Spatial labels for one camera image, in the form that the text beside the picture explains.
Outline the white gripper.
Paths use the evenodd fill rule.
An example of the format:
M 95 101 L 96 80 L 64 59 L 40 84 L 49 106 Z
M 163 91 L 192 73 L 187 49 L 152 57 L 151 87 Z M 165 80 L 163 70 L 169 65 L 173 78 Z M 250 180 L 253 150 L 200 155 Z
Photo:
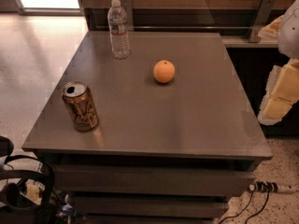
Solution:
M 260 105 L 258 121 L 262 125 L 274 125 L 299 101 L 299 0 L 295 0 L 283 16 L 265 25 L 258 37 L 278 40 L 279 52 L 291 58 L 282 67 L 273 66 Z

